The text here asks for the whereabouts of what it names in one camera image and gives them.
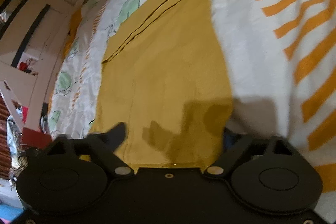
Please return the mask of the mustard yellow knit sweater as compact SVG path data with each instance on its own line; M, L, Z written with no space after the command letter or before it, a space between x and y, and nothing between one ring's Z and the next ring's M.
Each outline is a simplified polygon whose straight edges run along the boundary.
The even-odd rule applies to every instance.
M207 168L233 99L210 0L147 0L108 42L91 132L126 124L132 168Z

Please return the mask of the brown striped curtain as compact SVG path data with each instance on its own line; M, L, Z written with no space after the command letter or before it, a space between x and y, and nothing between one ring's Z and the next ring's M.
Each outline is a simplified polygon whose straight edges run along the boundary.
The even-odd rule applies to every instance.
M0 175L1 178L8 180L11 169L11 156L7 145L7 127L6 121L9 117L7 107L1 98L0 101Z

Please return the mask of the red item on shelf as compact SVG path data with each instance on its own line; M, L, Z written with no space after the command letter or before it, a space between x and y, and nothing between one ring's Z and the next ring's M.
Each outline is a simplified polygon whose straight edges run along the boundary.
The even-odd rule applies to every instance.
M33 75L35 76L37 73L36 71L34 71L34 66L35 66L35 61L21 61L19 63L19 65L17 66L17 68L20 70L20 71L23 71L25 73L28 73L30 75Z

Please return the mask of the orange bed sheet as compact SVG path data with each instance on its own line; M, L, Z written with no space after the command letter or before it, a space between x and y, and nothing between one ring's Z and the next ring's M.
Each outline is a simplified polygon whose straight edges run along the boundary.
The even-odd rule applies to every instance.
M71 16L69 27L68 27L68 35L66 39L66 43L63 49L63 59L68 55L72 44L76 38L77 29L82 21L81 7L79 7Z

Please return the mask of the white wooden shelf unit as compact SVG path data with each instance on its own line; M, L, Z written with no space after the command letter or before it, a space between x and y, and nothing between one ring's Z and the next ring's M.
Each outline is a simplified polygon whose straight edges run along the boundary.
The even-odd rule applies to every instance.
M20 130L40 130L43 105L54 88L73 6L63 0L5 0L1 28L1 96ZM36 75L20 71L35 61Z

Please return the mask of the white leaf-print duvet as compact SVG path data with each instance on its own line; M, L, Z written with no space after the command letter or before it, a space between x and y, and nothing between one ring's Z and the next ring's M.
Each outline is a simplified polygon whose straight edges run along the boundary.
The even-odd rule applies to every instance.
M78 139L96 116L108 40L147 0L88 0L56 79L49 132ZM234 96L229 127L287 137L318 171L316 212L335 222L335 0L211 0Z

